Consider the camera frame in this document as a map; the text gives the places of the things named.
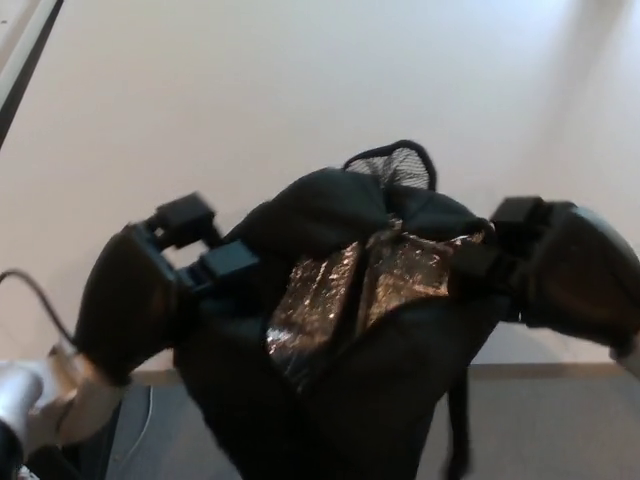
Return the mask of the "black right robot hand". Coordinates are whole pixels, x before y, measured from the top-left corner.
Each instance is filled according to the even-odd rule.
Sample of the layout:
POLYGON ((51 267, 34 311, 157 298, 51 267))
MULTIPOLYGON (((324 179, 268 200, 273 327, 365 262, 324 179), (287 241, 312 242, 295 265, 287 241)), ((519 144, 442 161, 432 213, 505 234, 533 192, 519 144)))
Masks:
POLYGON ((639 349, 639 258, 593 211, 569 201, 507 197, 488 240, 460 247, 449 292, 500 294, 528 327, 611 349, 622 360, 639 349))

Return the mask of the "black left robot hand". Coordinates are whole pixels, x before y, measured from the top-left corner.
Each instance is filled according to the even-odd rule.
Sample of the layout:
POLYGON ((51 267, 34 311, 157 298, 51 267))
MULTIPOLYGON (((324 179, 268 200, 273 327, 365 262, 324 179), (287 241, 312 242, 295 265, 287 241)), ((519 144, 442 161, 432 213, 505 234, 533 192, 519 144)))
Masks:
POLYGON ((202 303, 235 306, 252 293, 258 258, 226 242, 197 193, 129 223, 100 252, 85 284, 73 340, 116 386, 191 329, 202 303))

